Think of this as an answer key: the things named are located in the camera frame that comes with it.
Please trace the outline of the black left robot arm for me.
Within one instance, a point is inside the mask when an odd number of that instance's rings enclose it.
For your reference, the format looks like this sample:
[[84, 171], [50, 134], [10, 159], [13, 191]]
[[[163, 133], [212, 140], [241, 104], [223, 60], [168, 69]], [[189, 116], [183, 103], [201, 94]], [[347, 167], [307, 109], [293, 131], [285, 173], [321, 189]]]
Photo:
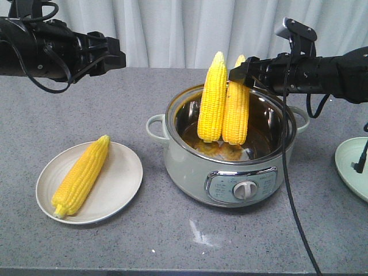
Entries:
[[118, 39], [100, 32], [72, 31], [54, 16], [59, 7], [52, 1], [11, 1], [1, 17], [1, 75], [25, 76], [38, 88], [60, 94], [39, 82], [47, 78], [77, 83], [85, 75], [100, 76], [126, 66], [126, 54]]

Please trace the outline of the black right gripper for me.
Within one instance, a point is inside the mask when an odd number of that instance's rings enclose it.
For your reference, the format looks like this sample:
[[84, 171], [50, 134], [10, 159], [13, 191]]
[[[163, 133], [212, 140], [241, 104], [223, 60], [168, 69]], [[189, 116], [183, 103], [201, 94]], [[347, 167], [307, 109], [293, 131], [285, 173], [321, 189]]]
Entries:
[[229, 80], [244, 82], [249, 88], [258, 87], [276, 95], [298, 93], [296, 73], [302, 55], [280, 53], [273, 59], [261, 60], [258, 57], [239, 56], [235, 68], [229, 72]]

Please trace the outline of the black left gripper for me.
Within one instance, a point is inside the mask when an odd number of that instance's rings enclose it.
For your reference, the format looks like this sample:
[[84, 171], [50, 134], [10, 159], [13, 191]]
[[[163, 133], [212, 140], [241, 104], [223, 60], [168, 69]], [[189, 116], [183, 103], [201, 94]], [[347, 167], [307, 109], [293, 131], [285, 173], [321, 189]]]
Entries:
[[119, 39], [106, 37], [100, 32], [76, 36], [76, 63], [71, 70], [72, 82], [85, 75], [100, 76], [110, 70], [126, 67], [126, 54], [120, 49]]

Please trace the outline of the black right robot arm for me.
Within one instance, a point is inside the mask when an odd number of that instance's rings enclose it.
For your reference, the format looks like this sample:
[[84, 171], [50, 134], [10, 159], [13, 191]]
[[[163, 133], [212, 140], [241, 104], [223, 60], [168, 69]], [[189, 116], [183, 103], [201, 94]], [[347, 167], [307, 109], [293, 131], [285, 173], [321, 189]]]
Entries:
[[229, 80], [278, 96], [305, 94], [308, 116], [316, 118], [331, 95], [352, 104], [367, 102], [367, 48], [331, 57], [249, 57], [230, 71]]

